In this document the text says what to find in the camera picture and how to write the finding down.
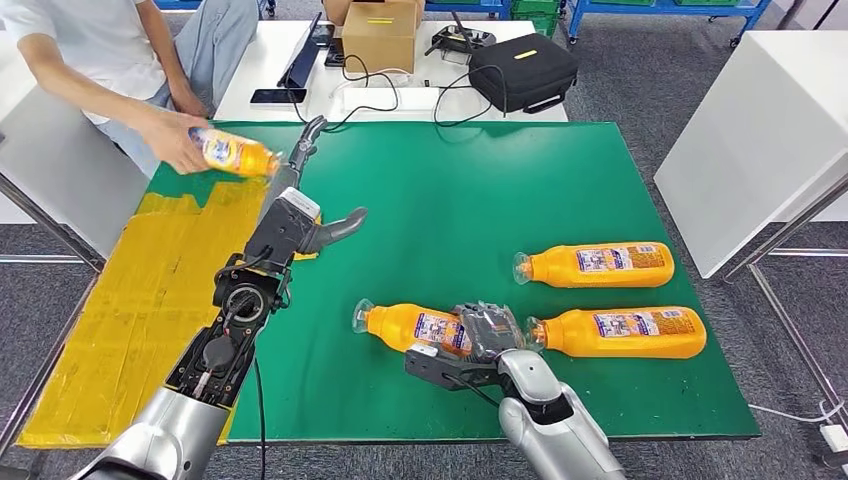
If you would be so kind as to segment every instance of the blue shelf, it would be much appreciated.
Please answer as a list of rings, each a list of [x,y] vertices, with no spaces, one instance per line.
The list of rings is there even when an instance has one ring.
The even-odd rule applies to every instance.
[[[739,36],[731,39],[730,46],[739,44],[742,34],[754,27],[772,0],[741,0],[736,6],[678,5],[674,0],[655,0],[653,5],[620,5],[592,3],[590,0],[561,0],[560,7],[571,12],[568,26],[570,43],[577,42],[577,29],[586,13],[613,13],[619,15],[700,15],[706,17],[745,17]]]
[[[501,0],[501,2],[487,2],[483,0],[479,4],[427,2],[424,5],[424,10],[428,12],[497,13],[498,18],[501,20],[509,20],[509,9],[510,0]]]
[[[568,0],[572,8],[582,0]],[[618,13],[634,15],[701,15],[709,17],[748,16],[757,11],[756,0],[742,0],[737,6],[678,5],[674,0],[656,0],[653,5],[619,5],[586,2],[583,13]]]
[[[196,10],[200,0],[154,0],[161,10]],[[492,2],[481,0],[480,4],[427,3],[429,12],[497,13],[501,20],[509,20],[511,0]]]

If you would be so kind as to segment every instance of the green crate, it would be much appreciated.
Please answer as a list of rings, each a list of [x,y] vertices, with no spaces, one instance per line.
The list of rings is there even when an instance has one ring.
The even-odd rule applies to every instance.
[[[615,3],[618,5],[648,5],[654,4],[654,0],[591,0],[591,3]]]
[[[674,3],[686,7],[735,7],[739,0],[674,0]]]
[[[559,20],[559,15],[556,13],[543,13],[543,12],[532,12],[532,13],[516,13],[512,16],[513,20],[530,20],[533,22],[533,28],[536,29],[536,32],[541,33],[542,35],[546,35],[548,37],[553,37],[554,32],[556,32],[557,21]]]
[[[558,0],[514,0],[512,13],[559,13]]]

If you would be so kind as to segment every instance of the plastic bottle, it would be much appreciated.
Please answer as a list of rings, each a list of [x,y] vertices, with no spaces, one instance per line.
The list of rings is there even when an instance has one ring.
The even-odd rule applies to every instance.
[[[513,276],[553,287],[658,287],[674,275],[671,251],[657,242],[553,247],[515,254]]]
[[[691,358],[707,331],[694,310],[644,307],[570,310],[550,320],[527,319],[527,346],[572,357]]]
[[[189,136],[210,167],[245,177],[272,176],[280,154],[259,142],[208,128],[192,128]]]
[[[460,357],[471,353],[471,341],[459,318],[411,303],[377,307],[362,299],[353,311],[353,331],[376,335],[399,352],[425,343]]]

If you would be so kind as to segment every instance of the black cable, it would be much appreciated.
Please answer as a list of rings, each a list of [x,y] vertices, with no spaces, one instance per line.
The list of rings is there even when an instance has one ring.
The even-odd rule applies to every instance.
[[[365,75],[358,77],[358,78],[349,77],[347,75],[347,72],[345,71],[345,67],[347,67],[347,61],[350,58],[355,58],[355,59],[359,60],[360,65],[362,65],[362,70],[365,71]],[[294,112],[297,115],[297,118],[301,121],[301,123],[305,124],[305,123],[307,123],[307,121],[306,121],[306,119],[303,118],[303,115],[300,114],[300,109],[297,108],[297,102],[295,102],[295,98],[292,95],[291,89],[288,88],[288,82],[289,82],[289,76],[290,75],[291,75],[291,70],[286,72],[286,79],[285,79],[286,91],[288,92],[289,102],[291,102],[292,105],[294,105]],[[400,96],[398,96],[397,88],[395,88],[395,84],[394,84],[394,82],[392,82],[392,79],[389,78],[389,76],[386,75],[385,73],[380,73],[380,72],[378,72],[378,73],[368,73],[368,67],[365,66],[365,62],[362,61],[362,58],[360,58],[358,55],[351,54],[351,55],[345,56],[344,60],[342,61],[342,77],[344,77],[344,79],[349,81],[349,82],[358,82],[360,80],[365,80],[365,86],[366,87],[368,87],[368,83],[369,83],[369,81],[372,77],[383,77],[383,78],[385,78],[386,81],[389,82],[389,86],[392,87],[392,93],[394,93],[394,95],[395,95],[395,106],[393,106],[391,108],[378,108],[378,107],[371,107],[371,106],[368,106],[368,105],[360,105],[360,106],[354,108],[350,113],[348,113],[345,116],[345,118],[342,119],[341,122],[333,125],[330,128],[324,129],[323,130],[324,133],[337,132],[342,126],[344,126],[344,124],[350,119],[350,117],[352,117],[359,110],[373,110],[375,112],[393,112],[393,111],[397,110],[398,107],[400,106]]]
[[[344,69],[347,66],[347,59],[348,58],[355,58],[355,59],[359,60],[359,63],[362,65],[362,70],[365,71],[364,76],[359,77],[359,78],[351,78],[351,77],[347,76],[347,72],[345,72]],[[357,81],[360,81],[360,80],[365,80],[365,86],[366,87],[368,86],[368,81],[371,77],[378,77],[379,76],[379,77],[385,78],[386,81],[389,82],[389,86],[392,87],[392,93],[395,95],[395,106],[393,106],[391,108],[377,108],[377,107],[371,107],[371,106],[368,106],[368,105],[360,105],[360,106],[354,108],[353,110],[351,110],[351,112],[348,113],[345,116],[345,118],[342,119],[341,122],[333,125],[330,128],[325,129],[324,132],[333,133],[333,132],[338,131],[340,128],[342,128],[342,126],[345,124],[345,122],[347,122],[348,119],[350,119],[350,117],[352,117],[360,109],[362,109],[362,110],[373,110],[375,112],[393,112],[393,111],[397,110],[398,107],[400,106],[400,97],[398,96],[397,88],[395,88],[395,84],[394,84],[394,82],[392,82],[392,79],[389,78],[389,76],[386,75],[385,73],[379,73],[379,72],[378,73],[368,73],[368,67],[365,66],[365,62],[363,62],[362,59],[359,58],[358,56],[347,55],[345,57],[344,61],[342,62],[342,76],[345,78],[345,80],[350,81],[350,82],[357,82]]]
[[[833,12],[833,9],[836,8],[837,3],[839,3],[839,0],[833,0],[830,6],[827,7],[827,10],[824,11],[824,14],[821,16],[821,18],[819,18],[819,21],[816,22],[815,26],[813,27],[813,30],[818,30],[819,27],[821,27],[822,23],[824,23],[825,20],[827,20],[827,17],[830,16],[830,13]]]
[[[504,92],[503,116],[504,116],[504,118],[506,118],[506,101],[507,101],[506,76],[504,76],[504,73],[503,73],[503,70],[501,70],[501,67],[499,67],[497,65],[483,65],[483,66],[477,67],[473,70],[469,70],[468,73],[461,75],[459,78],[457,78],[456,80],[454,80],[450,84],[448,84],[447,87],[444,87],[441,92],[439,92],[439,98],[436,99],[436,106],[433,108],[433,123],[435,123],[439,127],[445,127],[445,128],[455,127],[457,125],[462,125],[465,122],[470,122],[471,120],[474,120],[475,118],[478,118],[482,115],[485,115],[486,112],[488,112],[489,110],[492,109],[492,105],[494,105],[494,104],[492,103],[491,100],[489,100],[489,106],[486,107],[485,110],[483,110],[482,112],[480,112],[476,115],[472,115],[470,117],[464,118],[462,120],[457,120],[455,122],[440,122],[439,119],[436,117],[439,113],[439,105],[442,102],[442,97],[445,95],[445,93],[448,92],[448,90],[455,90],[455,89],[470,87],[471,85],[462,85],[462,86],[459,86],[459,87],[456,87],[455,85],[457,84],[457,82],[459,82],[463,78],[465,78],[465,77],[467,77],[471,74],[477,73],[481,70],[487,69],[487,68],[494,68],[495,70],[497,70],[501,74],[501,86],[503,87],[503,92]]]
[[[259,359],[253,357],[253,370],[256,372],[256,395],[259,403],[259,448],[262,450],[262,457],[259,461],[259,479],[265,480],[265,400],[262,398],[262,377],[259,375]]]
[[[496,402],[494,399],[492,399],[492,397],[486,395],[482,390],[475,387],[474,385],[471,385],[470,383],[466,382],[462,378],[455,377],[455,376],[453,376],[449,373],[443,373],[442,376],[444,376],[445,378],[447,378],[448,380],[450,380],[452,382],[455,382],[455,383],[462,385],[463,387],[468,387],[469,389],[471,389],[471,391],[473,391],[474,393],[479,395],[480,398],[482,398],[483,400],[490,403],[493,407],[495,407],[495,408],[499,407],[498,402]]]
[[[262,249],[261,252],[259,252],[259,256],[254,258],[253,260],[251,260],[247,263],[242,263],[240,265],[229,265],[229,266],[223,267],[222,269],[215,272],[215,281],[217,282],[218,279],[221,278],[221,275],[223,275],[225,273],[237,272],[239,270],[246,270],[250,267],[255,267],[256,265],[259,264],[259,262],[261,262],[262,260],[265,260],[269,256],[271,256],[271,247],[266,246],[265,248]]]

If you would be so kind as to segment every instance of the yellow mat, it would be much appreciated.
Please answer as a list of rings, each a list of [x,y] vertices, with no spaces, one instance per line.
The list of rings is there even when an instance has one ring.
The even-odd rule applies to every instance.
[[[203,208],[190,196],[145,195],[19,445],[104,446],[130,424],[217,313],[212,277],[244,247],[264,189],[259,181],[218,183]]]

